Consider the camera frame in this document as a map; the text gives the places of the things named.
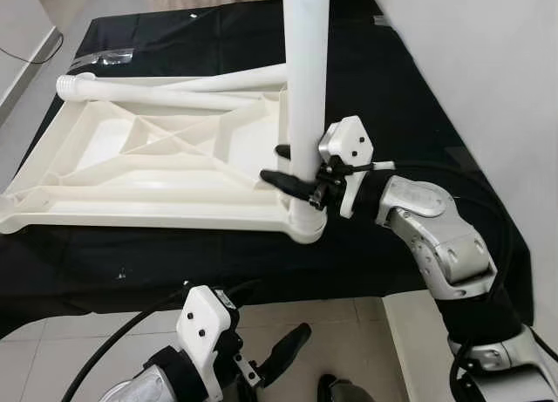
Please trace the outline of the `white plastic children table top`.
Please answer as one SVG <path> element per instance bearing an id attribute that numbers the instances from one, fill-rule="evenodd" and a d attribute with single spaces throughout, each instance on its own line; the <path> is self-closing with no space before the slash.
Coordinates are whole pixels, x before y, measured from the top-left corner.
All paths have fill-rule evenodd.
<path id="1" fill-rule="evenodd" d="M 164 85 L 188 78 L 120 78 Z M 326 217 L 259 178 L 290 174 L 288 90 L 231 111 L 63 100 L 0 192 L 0 235 L 31 224 L 283 232 L 322 237 Z"/>

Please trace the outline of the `black tablecloth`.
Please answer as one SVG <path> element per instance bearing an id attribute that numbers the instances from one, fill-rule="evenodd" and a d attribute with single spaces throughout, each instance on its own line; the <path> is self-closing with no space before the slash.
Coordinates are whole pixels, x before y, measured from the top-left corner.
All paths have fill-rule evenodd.
<path id="1" fill-rule="evenodd" d="M 375 0 L 331 0 L 328 118 L 356 114 L 388 158 L 453 166 L 461 135 L 401 37 L 373 23 L 379 12 Z M 131 63 L 95 68 L 111 78 L 242 71 L 282 60 L 282 4 L 99 17 L 79 35 L 77 54 L 133 48 Z M 248 305 L 422 290 L 406 247 L 374 214 L 363 187 L 354 217 L 331 217 L 311 245 L 282 232 L 32 224 L 0 235 L 0 339 L 49 317 L 143 310 L 185 280 L 260 278 Z"/>

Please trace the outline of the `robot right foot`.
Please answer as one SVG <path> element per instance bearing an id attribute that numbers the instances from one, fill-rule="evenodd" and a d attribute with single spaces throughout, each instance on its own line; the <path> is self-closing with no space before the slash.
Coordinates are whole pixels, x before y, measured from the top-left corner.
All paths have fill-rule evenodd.
<path id="1" fill-rule="evenodd" d="M 375 399 L 363 389 L 355 385 L 350 379 L 324 374 L 317 382 L 316 402 L 376 402 Z"/>

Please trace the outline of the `clear tape patch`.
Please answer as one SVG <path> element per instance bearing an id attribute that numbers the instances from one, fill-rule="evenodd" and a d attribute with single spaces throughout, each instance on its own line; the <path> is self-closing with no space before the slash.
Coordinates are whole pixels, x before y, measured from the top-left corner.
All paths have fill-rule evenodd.
<path id="1" fill-rule="evenodd" d="M 89 52 L 87 55 L 76 57 L 71 62 L 69 70 L 78 70 L 78 68 L 92 65 L 123 65 L 131 63 L 134 57 L 133 48 L 125 48 L 124 50 L 107 50 Z"/>

